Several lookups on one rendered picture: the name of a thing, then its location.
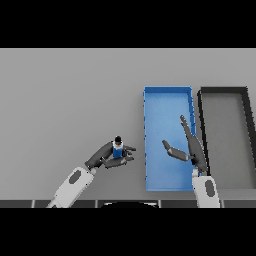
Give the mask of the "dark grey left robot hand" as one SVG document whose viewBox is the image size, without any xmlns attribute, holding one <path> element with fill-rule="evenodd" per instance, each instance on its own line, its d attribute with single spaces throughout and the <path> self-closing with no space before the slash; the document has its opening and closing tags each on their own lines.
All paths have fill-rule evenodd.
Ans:
<svg viewBox="0 0 256 256">
<path fill-rule="evenodd" d="M 124 145 L 123 155 L 121 158 L 113 157 L 113 141 L 110 141 L 99 148 L 86 162 L 85 166 L 92 170 L 93 168 L 99 168 L 102 165 L 106 169 L 119 167 L 126 165 L 129 161 L 133 160 L 132 152 L 135 151 L 134 147 Z"/>
</svg>

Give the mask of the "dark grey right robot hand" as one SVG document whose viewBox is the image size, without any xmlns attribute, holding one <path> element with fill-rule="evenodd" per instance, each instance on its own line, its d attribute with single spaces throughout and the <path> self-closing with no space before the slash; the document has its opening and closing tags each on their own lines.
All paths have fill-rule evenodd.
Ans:
<svg viewBox="0 0 256 256">
<path fill-rule="evenodd" d="M 198 171 L 200 173 L 207 173 L 208 168 L 206 164 L 206 157 L 203 151 L 203 147 L 198 140 L 198 137 L 192 134 L 188 123 L 183 115 L 180 116 L 180 120 L 188 142 L 189 153 L 185 153 L 182 150 L 174 148 L 166 140 L 163 140 L 162 144 L 167 154 L 183 162 L 191 161 L 191 163 L 198 168 Z"/>
</svg>

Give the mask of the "blue pipe with dark end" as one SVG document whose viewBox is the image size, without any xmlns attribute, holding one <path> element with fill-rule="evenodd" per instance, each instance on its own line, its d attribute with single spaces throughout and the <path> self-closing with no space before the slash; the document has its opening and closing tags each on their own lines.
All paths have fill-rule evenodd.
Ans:
<svg viewBox="0 0 256 256">
<path fill-rule="evenodd" d="M 123 155 L 123 141 L 120 136 L 116 136 L 113 141 L 113 157 L 114 158 L 121 158 Z"/>
</svg>

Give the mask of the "blue bin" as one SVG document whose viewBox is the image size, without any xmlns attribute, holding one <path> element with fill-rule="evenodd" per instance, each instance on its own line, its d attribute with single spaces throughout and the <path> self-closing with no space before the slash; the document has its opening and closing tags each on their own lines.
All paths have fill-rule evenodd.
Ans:
<svg viewBox="0 0 256 256">
<path fill-rule="evenodd" d="M 162 143 L 166 140 L 171 147 L 189 153 L 180 116 L 185 117 L 190 131 L 195 134 L 192 88 L 145 86 L 143 97 L 146 191 L 192 191 L 191 162 L 170 157 Z"/>
</svg>

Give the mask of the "dark grey bin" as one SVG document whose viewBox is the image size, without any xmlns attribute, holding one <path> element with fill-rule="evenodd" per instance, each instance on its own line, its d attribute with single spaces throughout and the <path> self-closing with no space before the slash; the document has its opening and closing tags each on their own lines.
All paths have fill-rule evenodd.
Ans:
<svg viewBox="0 0 256 256">
<path fill-rule="evenodd" d="M 218 189 L 256 189 L 256 130 L 247 87 L 197 93 L 208 170 Z"/>
</svg>

